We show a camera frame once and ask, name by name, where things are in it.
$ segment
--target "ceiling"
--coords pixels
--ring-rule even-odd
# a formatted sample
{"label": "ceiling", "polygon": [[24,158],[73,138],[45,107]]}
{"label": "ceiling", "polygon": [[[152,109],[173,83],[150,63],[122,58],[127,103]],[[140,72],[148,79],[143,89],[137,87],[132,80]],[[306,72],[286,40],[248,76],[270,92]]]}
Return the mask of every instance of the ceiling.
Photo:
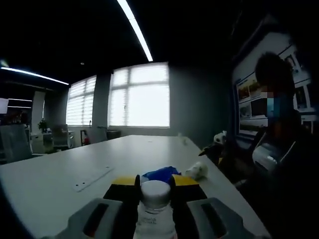
{"label": "ceiling", "polygon": [[[214,70],[228,66],[265,15],[252,0],[127,2],[155,62]],[[148,62],[116,0],[7,1],[1,8],[0,59],[12,68],[72,84]],[[0,81],[65,87],[4,70]]]}

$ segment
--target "face mask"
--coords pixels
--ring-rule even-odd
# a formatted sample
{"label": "face mask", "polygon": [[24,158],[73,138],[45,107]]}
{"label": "face mask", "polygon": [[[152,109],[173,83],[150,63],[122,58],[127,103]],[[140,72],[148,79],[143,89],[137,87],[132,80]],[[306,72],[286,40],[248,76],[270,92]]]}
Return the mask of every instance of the face mask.
{"label": "face mask", "polygon": [[293,109],[293,101],[285,94],[275,98],[267,98],[267,118],[269,120],[288,117]]}

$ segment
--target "window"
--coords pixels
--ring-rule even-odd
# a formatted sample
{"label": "window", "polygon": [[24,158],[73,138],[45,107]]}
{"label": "window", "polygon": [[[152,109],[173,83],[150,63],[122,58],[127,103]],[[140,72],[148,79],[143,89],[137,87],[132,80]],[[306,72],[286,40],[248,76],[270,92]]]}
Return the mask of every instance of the window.
{"label": "window", "polygon": [[79,81],[69,89],[66,123],[72,126],[92,124],[96,76]]}
{"label": "window", "polygon": [[114,71],[108,109],[109,126],[169,127],[168,65]]}

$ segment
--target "plastic bottle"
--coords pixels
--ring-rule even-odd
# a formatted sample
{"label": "plastic bottle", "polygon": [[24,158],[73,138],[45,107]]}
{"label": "plastic bottle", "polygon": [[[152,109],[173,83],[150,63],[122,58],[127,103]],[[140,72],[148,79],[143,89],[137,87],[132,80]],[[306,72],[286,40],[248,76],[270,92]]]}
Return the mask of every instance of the plastic bottle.
{"label": "plastic bottle", "polygon": [[170,186],[162,181],[142,183],[135,239],[177,238],[173,210],[169,203]]}

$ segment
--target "bottle cap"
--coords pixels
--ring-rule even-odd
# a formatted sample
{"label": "bottle cap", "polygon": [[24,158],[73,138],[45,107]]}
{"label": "bottle cap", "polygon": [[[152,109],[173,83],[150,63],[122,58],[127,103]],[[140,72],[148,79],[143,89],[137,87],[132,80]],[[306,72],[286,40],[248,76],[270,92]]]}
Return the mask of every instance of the bottle cap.
{"label": "bottle cap", "polygon": [[170,186],[162,181],[151,180],[142,183],[142,202],[152,209],[165,207],[169,203]]}

